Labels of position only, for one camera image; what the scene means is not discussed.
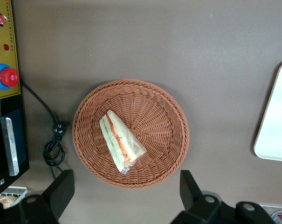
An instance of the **red emergency stop button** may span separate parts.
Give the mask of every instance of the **red emergency stop button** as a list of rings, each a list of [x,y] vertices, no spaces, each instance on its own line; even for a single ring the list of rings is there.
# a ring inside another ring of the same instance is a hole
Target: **red emergency stop button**
[[[0,81],[4,86],[16,86],[19,82],[19,75],[16,70],[5,68],[0,72]]]

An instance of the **white tray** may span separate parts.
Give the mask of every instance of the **white tray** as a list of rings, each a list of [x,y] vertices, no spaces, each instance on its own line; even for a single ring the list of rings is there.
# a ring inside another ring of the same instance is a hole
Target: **white tray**
[[[282,66],[275,79],[254,151],[260,158],[282,161]]]

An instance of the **plastic wrap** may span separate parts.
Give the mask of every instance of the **plastic wrap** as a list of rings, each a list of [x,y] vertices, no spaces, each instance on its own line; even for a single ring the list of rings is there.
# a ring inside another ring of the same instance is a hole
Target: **plastic wrap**
[[[8,209],[13,205],[13,203],[17,200],[17,197],[14,196],[2,196],[0,195],[0,203],[3,205],[4,209]]]
[[[276,224],[282,224],[282,205],[264,205],[262,208],[270,215]]]
[[[145,147],[113,111],[108,111],[99,123],[115,165],[127,174],[136,159],[146,153]]]

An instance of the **small food package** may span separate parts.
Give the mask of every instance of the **small food package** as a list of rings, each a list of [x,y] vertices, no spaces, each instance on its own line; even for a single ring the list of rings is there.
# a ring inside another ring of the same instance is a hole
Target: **small food package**
[[[109,110],[99,124],[115,165],[127,174],[136,159],[146,153],[145,147],[113,111]]]

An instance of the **control panel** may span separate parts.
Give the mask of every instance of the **control panel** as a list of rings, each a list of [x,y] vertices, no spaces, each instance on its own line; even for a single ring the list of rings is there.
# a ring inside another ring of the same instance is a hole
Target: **control panel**
[[[21,93],[10,0],[0,0],[0,99]]]

